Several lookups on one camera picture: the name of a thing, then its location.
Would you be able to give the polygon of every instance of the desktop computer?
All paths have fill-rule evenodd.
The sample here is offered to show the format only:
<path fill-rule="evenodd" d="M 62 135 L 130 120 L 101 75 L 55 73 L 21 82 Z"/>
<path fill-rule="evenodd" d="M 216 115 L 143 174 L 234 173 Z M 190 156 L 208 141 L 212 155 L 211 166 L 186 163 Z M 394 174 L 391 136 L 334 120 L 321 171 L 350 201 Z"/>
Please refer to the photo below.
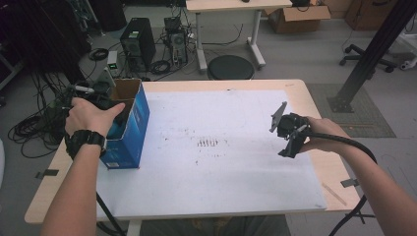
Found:
<path fill-rule="evenodd" d="M 147 72 L 156 52 L 148 18 L 132 18 L 120 37 L 126 61 L 133 72 Z"/>
<path fill-rule="evenodd" d="M 168 34 L 169 52 L 172 64 L 176 66 L 184 66 L 188 63 L 187 35 L 183 29 Z"/>

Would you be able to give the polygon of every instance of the cardboard box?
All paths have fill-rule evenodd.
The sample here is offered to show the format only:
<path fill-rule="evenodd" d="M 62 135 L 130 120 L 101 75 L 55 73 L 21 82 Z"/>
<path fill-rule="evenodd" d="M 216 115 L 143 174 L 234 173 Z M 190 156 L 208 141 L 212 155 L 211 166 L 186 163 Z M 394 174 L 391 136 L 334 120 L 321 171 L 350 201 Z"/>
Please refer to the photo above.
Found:
<path fill-rule="evenodd" d="M 268 16 L 269 24 L 277 33 L 316 31 L 324 19 L 330 19 L 327 6 L 283 8 Z"/>
<path fill-rule="evenodd" d="M 345 22 L 354 30 L 378 30 L 396 0 L 353 0 Z"/>
<path fill-rule="evenodd" d="M 107 140 L 107 152 L 100 159 L 109 169 L 138 168 L 149 120 L 149 107 L 141 80 L 114 80 L 113 100 L 126 103 L 126 126 L 119 139 Z"/>
<path fill-rule="evenodd" d="M 353 0 L 322 0 L 322 5 L 328 6 L 332 19 L 344 19 Z"/>
<path fill-rule="evenodd" d="M 271 13 L 273 13 L 274 11 L 276 11 L 276 8 L 267 8 L 263 10 L 263 15 L 264 16 L 269 16 Z"/>

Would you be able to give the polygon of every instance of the office chair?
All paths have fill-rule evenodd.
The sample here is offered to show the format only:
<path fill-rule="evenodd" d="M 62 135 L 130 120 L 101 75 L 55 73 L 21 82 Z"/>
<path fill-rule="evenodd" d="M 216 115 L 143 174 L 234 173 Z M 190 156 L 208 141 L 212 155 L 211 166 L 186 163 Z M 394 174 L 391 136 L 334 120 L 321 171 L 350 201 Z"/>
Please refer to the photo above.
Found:
<path fill-rule="evenodd" d="M 350 61 L 350 60 L 359 60 L 362 56 L 362 54 L 365 52 L 363 49 L 359 48 L 358 46 L 354 45 L 354 44 L 350 44 L 350 46 L 346 47 L 344 49 L 345 53 L 350 53 L 351 51 L 355 51 L 357 52 L 359 55 L 346 55 L 343 57 L 343 59 L 341 59 L 341 61 L 339 62 L 340 66 L 344 66 L 346 64 L 346 61 Z M 381 65 L 386 66 L 385 71 L 387 73 L 391 73 L 393 72 L 393 69 L 395 69 L 397 67 L 397 65 L 393 62 L 390 62 L 388 60 L 385 59 L 380 59 L 380 61 L 378 62 Z"/>

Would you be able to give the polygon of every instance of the desk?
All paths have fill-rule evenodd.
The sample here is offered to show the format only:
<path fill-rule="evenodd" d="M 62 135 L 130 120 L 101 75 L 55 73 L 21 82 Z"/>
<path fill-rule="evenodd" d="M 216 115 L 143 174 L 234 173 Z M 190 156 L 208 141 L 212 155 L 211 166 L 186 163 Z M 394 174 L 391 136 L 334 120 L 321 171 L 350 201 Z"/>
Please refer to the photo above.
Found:
<path fill-rule="evenodd" d="M 257 45 L 258 29 L 261 20 L 261 13 L 266 8 L 284 8 L 290 7 L 292 4 L 289 0 L 251 0 L 245 3 L 241 0 L 187 0 L 187 10 L 196 14 L 196 28 L 197 28 L 197 57 L 199 59 L 200 71 L 205 71 L 208 68 L 205 53 L 202 44 L 202 22 L 201 13 L 212 12 L 235 12 L 244 10 L 255 10 L 255 19 L 253 21 L 254 27 L 252 30 L 252 37 L 248 37 L 248 44 L 257 60 L 258 69 L 266 65 L 264 57 L 261 54 Z M 226 21 L 231 21 L 236 16 L 228 16 Z"/>
<path fill-rule="evenodd" d="M 293 111 L 302 115 L 320 117 L 313 99 L 305 84 L 300 80 L 252 80 L 252 81 L 191 81 L 191 82 L 151 82 L 144 83 L 146 92 L 151 91 L 208 91 L 208 90 L 284 90 Z M 353 187 L 343 188 L 340 181 L 349 178 L 341 159 L 333 153 L 310 151 L 313 166 L 324 193 L 326 210 L 351 210 L 359 201 Z M 27 211 L 25 220 L 28 223 L 41 223 L 46 215 L 53 197 L 61 185 L 71 158 L 65 152 L 65 145 L 58 148 L 49 169 L 58 169 L 57 176 L 45 176 Z M 135 217 L 120 217 L 131 220 L 129 233 L 140 229 L 141 219 Z"/>

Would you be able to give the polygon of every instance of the blue box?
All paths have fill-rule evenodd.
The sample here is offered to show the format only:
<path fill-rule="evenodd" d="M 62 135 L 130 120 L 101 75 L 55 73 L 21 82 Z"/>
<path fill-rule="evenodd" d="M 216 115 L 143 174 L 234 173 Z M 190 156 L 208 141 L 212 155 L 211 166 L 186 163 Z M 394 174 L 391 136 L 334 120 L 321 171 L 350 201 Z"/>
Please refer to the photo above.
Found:
<path fill-rule="evenodd" d="M 149 120 L 149 107 L 142 81 L 116 79 L 111 98 L 126 103 L 130 109 L 120 139 L 107 140 L 107 151 L 100 159 L 108 169 L 138 168 Z"/>

